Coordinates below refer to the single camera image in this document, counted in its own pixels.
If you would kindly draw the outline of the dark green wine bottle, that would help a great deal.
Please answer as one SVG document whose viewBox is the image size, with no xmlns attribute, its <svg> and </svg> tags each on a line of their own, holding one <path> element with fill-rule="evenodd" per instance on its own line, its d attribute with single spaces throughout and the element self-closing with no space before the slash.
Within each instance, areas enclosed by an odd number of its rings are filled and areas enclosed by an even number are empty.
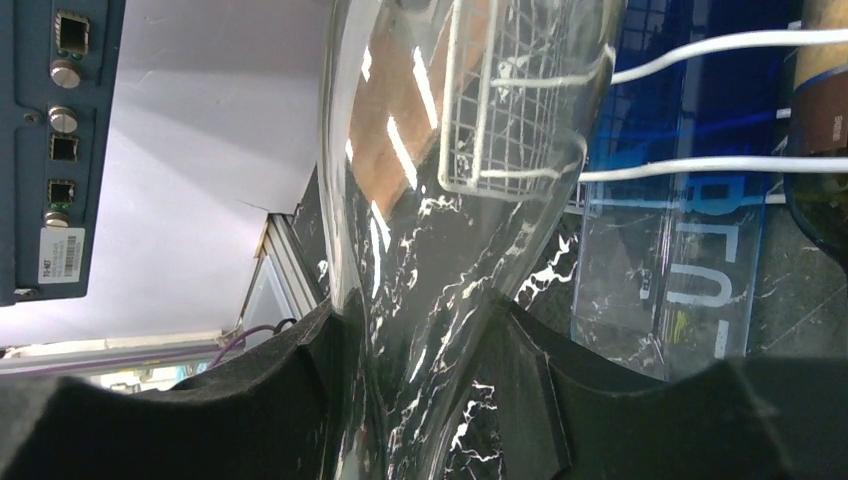
<svg viewBox="0 0 848 480">
<path fill-rule="evenodd" d="M 788 154 L 831 166 L 847 157 L 847 44 L 798 49 Z M 786 204 L 798 228 L 847 269 L 847 172 L 784 175 Z"/>
</svg>

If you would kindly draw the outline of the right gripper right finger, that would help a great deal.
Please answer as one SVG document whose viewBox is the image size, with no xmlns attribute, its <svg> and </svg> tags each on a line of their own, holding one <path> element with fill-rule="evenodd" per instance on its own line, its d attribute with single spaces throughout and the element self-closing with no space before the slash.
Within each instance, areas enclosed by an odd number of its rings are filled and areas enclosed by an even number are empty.
<svg viewBox="0 0 848 480">
<path fill-rule="evenodd" d="M 847 364 L 722 360 L 665 383 L 490 295 L 486 365 L 511 479 L 843 479 Z"/>
</svg>

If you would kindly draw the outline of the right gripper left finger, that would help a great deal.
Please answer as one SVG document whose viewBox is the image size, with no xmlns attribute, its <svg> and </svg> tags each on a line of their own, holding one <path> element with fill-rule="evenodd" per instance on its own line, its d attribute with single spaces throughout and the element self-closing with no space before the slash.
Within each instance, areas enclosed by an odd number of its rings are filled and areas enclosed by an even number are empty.
<svg viewBox="0 0 848 480">
<path fill-rule="evenodd" d="M 62 376 L 1 383 L 5 479 L 319 479 L 338 418 L 327 304 L 165 391 Z"/>
</svg>

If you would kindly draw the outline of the clear round bottle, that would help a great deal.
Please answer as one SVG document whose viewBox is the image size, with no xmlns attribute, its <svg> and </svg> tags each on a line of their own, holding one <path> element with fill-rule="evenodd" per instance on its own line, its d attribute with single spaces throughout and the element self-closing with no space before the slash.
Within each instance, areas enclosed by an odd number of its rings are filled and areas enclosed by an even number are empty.
<svg viewBox="0 0 848 480">
<path fill-rule="evenodd" d="M 391 217 L 352 173 L 349 128 L 383 1 L 332 5 L 322 80 L 320 196 L 332 305 L 348 332 L 351 381 L 333 475 L 433 479 L 453 413 L 480 361 L 480 304 L 513 296 L 565 204 L 522 205 L 443 190 L 434 147 Z"/>
</svg>

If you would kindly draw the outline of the blue glass bottle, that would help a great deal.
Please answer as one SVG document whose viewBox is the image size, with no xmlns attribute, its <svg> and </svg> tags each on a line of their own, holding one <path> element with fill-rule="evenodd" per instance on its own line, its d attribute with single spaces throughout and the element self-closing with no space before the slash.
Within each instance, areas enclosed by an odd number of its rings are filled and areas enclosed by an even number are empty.
<svg viewBox="0 0 848 480">
<path fill-rule="evenodd" d="M 774 153 L 787 51 L 706 54 L 612 87 L 591 171 Z M 675 381 L 745 352 L 766 173 L 677 173 L 587 185 L 571 336 Z"/>
</svg>

